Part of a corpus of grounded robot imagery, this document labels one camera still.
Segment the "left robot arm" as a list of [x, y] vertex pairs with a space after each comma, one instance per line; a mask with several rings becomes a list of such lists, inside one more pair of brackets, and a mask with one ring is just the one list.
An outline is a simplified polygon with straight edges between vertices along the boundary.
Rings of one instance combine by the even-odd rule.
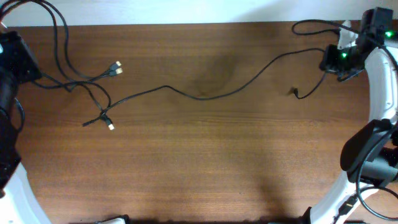
[[19, 109], [21, 126], [12, 124], [12, 107], [21, 84], [36, 81], [42, 74], [23, 38], [16, 31], [1, 34], [1, 223], [50, 223], [39, 205], [16, 150], [24, 126], [24, 110]]

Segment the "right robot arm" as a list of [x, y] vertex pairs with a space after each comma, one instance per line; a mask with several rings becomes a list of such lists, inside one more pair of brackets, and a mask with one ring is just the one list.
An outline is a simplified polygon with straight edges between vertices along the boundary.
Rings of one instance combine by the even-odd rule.
[[364, 12], [359, 30], [338, 24], [338, 45], [329, 45], [319, 68], [344, 82], [366, 72], [369, 81], [369, 121], [343, 146], [341, 173], [330, 191], [307, 208], [298, 223], [346, 223], [359, 205], [383, 220], [397, 221], [374, 211], [365, 200], [397, 182], [397, 32], [393, 11], [376, 7]]

